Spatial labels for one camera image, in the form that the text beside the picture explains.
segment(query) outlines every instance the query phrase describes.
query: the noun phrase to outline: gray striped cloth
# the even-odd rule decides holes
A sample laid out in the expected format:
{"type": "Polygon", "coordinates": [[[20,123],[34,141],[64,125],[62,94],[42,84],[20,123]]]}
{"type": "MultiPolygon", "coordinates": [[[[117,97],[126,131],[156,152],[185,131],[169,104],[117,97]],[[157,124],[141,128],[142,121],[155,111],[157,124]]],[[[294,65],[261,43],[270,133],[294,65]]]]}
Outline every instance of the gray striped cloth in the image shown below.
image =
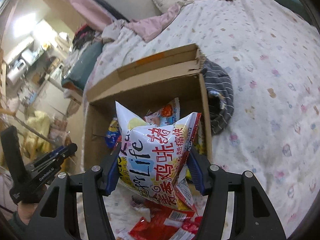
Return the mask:
{"type": "Polygon", "coordinates": [[[201,73],[208,92],[212,135],[219,134],[233,115],[233,89],[228,74],[218,64],[206,59],[201,73]]]}

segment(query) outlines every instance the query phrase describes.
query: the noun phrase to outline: snack bag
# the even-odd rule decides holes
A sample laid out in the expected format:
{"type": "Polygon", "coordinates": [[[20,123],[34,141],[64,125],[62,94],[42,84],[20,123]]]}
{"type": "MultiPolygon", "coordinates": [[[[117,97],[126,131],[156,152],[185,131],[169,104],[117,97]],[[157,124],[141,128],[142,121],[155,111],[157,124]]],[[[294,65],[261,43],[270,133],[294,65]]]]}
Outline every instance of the snack bag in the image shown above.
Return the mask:
{"type": "Polygon", "coordinates": [[[184,225],[190,225],[193,211],[177,211],[159,204],[145,201],[150,209],[151,221],[142,217],[129,235],[135,240],[169,240],[184,225]]]}
{"type": "Polygon", "coordinates": [[[116,102],[122,135],[118,158],[120,178],[137,194],[164,206],[196,212],[185,172],[189,147],[196,136],[200,113],[158,127],[143,121],[116,102]]]}
{"type": "Polygon", "coordinates": [[[119,124],[118,119],[114,117],[109,125],[108,131],[104,138],[106,145],[108,148],[112,149],[120,136],[119,124]]]}
{"type": "MultiPolygon", "coordinates": [[[[194,146],[198,150],[198,153],[203,155],[206,154],[206,145],[205,145],[205,137],[204,137],[204,131],[203,131],[204,123],[201,119],[198,123],[198,138],[194,141],[194,146]]],[[[189,179],[192,181],[191,174],[189,169],[187,169],[186,179],[189,179]]]]}
{"type": "Polygon", "coordinates": [[[168,104],[153,114],[147,114],[143,118],[150,124],[157,126],[165,126],[175,123],[180,119],[180,103],[179,98],[171,100],[168,104]]]}
{"type": "Polygon", "coordinates": [[[185,219],[182,227],[169,240],[194,240],[201,220],[202,217],[196,217],[194,222],[190,219],[185,219]]]}

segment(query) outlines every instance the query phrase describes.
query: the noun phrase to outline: pink curtain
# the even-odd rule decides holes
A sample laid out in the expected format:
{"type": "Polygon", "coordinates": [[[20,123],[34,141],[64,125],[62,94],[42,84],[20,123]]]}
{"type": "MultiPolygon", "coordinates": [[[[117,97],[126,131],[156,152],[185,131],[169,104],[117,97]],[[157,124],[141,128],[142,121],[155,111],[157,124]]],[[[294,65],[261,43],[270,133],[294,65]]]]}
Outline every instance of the pink curtain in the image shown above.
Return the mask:
{"type": "Polygon", "coordinates": [[[67,0],[73,8],[83,16],[87,24],[97,31],[111,24],[115,17],[94,0],[67,0]]]}

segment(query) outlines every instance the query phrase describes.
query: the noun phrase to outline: red snack bag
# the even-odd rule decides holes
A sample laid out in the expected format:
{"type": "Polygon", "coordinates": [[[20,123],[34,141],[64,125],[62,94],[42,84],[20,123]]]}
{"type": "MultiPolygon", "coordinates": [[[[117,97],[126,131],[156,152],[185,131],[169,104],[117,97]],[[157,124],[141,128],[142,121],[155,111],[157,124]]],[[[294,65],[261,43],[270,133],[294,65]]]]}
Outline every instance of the red snack bag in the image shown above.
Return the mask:
{"type": "Polygon", "coordinates": [[[193,211],[178,211],[146,200],[150,208],[151,222],[143,217],[129,232],[135,240],[169,240],[182,226],[185,219],[193,217],[193,211]]]}
{"type": "Polygon", "coordinates": [[[193,240],[198,233],[198,225],[202,217],[196,217],[195,221],[185,220],[179,230],[169,240],[193,240]]]}

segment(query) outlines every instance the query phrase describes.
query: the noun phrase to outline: chip bag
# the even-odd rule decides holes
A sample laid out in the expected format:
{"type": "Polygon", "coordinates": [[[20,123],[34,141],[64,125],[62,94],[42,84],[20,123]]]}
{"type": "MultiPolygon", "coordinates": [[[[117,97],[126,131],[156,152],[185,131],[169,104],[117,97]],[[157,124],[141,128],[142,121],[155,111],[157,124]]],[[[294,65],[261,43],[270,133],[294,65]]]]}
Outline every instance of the chip bag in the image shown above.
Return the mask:
{"type": "Polygon", "coordinates": [[[175,98],[167,103],[155,113],[147,114],[143,120],[157,126],[165,126],[173,124],[180,119],[180,103],[179,98],[175,98]]]}
{"type": "Polygon", "coordinates": [[[184,224],[189,225],[193,211],[176,211],[151,201],[145,201],[150,209],[151,221],[142,217],[129,235],[135,240],[169,240],[184,224]]]}
{"type": "Polygon", "coordinates": [[[164,206],[196,212],[181,172],[196,136],[200,113],[191,113],[172,125],[158,127],[116,102],[121,130],[118,167],[125,186],[164,206]]]}

